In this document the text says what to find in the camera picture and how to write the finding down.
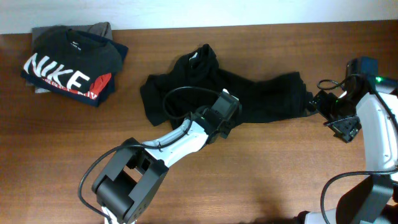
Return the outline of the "black t-shirt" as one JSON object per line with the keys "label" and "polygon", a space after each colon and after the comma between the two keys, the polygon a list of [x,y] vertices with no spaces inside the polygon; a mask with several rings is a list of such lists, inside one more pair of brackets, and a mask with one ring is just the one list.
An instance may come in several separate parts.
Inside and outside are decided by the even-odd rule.
{"label": "black t-shirt", "polygon": [[208,44],[181,56],[171,72],[149,75],[140,94],[153,126],[170,121],[177,128],[184,115],[201,106],[211,106],[217,99],[216,93],[224,89],[242,105],[236,125],[270,123],[316,113],[310,104],[313,94],[299,72],[255,82],[221,69]]}

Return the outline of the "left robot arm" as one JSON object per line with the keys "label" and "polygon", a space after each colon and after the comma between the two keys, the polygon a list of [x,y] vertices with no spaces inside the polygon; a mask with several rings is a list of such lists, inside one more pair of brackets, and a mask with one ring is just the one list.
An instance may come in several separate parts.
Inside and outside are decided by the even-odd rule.
{"label": "left robot arm", "polygon": [[112,149],[112,156],[91,189],[106,223],[135,223],[144,213],[169,169],[217,137],[227,138],[240,106],[212,106],[190,114],[172,132],[152,141],[134,138]]}

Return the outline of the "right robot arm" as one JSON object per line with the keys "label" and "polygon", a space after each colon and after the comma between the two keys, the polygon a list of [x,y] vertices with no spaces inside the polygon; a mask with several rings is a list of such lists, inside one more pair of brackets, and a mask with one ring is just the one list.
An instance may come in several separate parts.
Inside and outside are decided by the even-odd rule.
{"label": "right robot arm", "polygon": [[[374,58],[359,57],[346,66],[346,77],[335,83],[343,94],[320,88],[311,102],[325,119],[325,126],[345,143],[363,133],[366,169],[338,174],[323,187],[320,211],[303,211],[294,223],[397,223],[397,80],[378,74]],[[329,186],[344,177],[364,179],[338,201],[336,208],[325,209]]]}

